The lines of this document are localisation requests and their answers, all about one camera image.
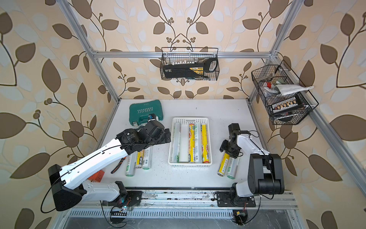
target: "battery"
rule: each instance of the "battery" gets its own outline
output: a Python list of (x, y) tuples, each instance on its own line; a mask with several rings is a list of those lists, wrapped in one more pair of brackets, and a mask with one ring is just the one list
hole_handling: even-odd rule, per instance
[(228, 165), (230, 155), (228, 155), (226, 152), (224, 153), (223, 159), (220, 163), (220, 168), (217, 172), (217, 174), (221, 177), (225, 175), (226, 166)]
[(142, 169), (150, 169), (151, 168), (151, 153), (153, 152), (153, 147), (150, 146), (149, 148), (145, 149), (143, 152), (143, 164)]
[(127, 167), (126, 167), (126, 176), (128, 177), (133, 177), (135, 175), (136, 155), (137, 153), (134, 152), (128, 156)]
[(189, 124), (188, 163), (194, 163), (194, 124)]
[(176, 122), (174, 124), (173, 130), (173, 156), (172, 156), (172, 163), (179, 163), (179, 150), (180, 150), (180, 129), (181, 123)]
[(238, 170), (239, 159), (240, 158), (230, 158), (227, 172), (228, 178), (235, 179), (236, 171)]
[(136, 168), (141, 169), (143, 163), (143, 151), (137, 152)]
[(202, 160), (203, 163), (210, 163), (210, 157), (208, 154), (206, 123), (202, 123)]
[(201, 123), (194, 124), (194, 163), (202, 163), (202, 134)]

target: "red object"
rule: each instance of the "red object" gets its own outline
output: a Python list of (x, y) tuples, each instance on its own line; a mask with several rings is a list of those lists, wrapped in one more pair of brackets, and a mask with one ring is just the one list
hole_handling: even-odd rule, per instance
[(91, 182), (100, 182), (103, 178), (104, 171), (99, 170), (98, 172), (94, 173), (91, 177), (88, 178)]

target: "wire basket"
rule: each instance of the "wire basket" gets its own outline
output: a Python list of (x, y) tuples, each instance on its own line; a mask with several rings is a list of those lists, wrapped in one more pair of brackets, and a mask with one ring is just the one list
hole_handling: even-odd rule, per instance
[(218, 48), (161, 48), (161, 79), (217, 80), (219, 77)]
[[(319, 103), (310, 91), (296, 92), (289, 95), (274, 94), (265, 96), (264, 89), (261, 88), (265, 84), (274, 84), (278, 80), (282, 80), (285, 84), (293, 84), (286, 73), (286, 71), (288, 71), (288, 69), (286, 69), (288, 68), (288, 65), (282, 65), (282, 63), (283, 61), (280, 65), (270, 64), (252, 71), (252, 80), (272, 124), (297, 125), (315, 109)], [(311, 96), (309, 97), (313, 101), (306, 100), (304, 97), (305, 93), (310, 94)]]

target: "towel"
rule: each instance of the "towel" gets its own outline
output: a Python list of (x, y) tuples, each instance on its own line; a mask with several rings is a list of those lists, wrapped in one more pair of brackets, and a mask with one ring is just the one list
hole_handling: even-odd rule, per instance
[(292, 93), (296, 93), (296, 92), (300, 92), (300, 91), (307, 91), (307, 90), (314, 88), (314, 86), (305, 88), (305, 87), (295, 85), (295, 84), (281, 84), (281, 85), (277, 85), (276, 87), (280, 91), (281, 95), (289, 95)]

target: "white table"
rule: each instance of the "white table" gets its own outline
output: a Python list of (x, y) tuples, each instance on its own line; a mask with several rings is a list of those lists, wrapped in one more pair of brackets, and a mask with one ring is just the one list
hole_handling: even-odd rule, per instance
[[(130, 105), (147, 101), (122, 99), (103, 144), (108, 143), (123, 130), (133, 128), (128, 121)], [(164, 119), (160, 122), (170, 130), (172, 130), (174, 117), (207, 117), (209, 119), (212, 165), (195, 168), (173, 167), (168, 164), (169, 143), (167, 143), (154, 146), (151, 169), (136, 169), (133, 177), (126, 177), (127, 160), (125, 160), (118, 171), (111, 174), (111, 171), (118, 164), (118, 160), (103, 169), (105, 174), (102, 183), (122, 181), (125, 187), (212, 188), (231, 187), (234, 182), (242, 182), (247, 179), (249, 162), (244, 157), (240, 159), (235, 180), (217, 175), (223, 157), (223, 152), (220, 152), (219, 149), (222, 141), (229, 138), (228, 125), (239, 123), (241, 130), (256, 130), (246, 100), (162, 99), (160, 102), (164, 114)], [(261, 145), (259, 138), (256, 138), (255, 141)]]

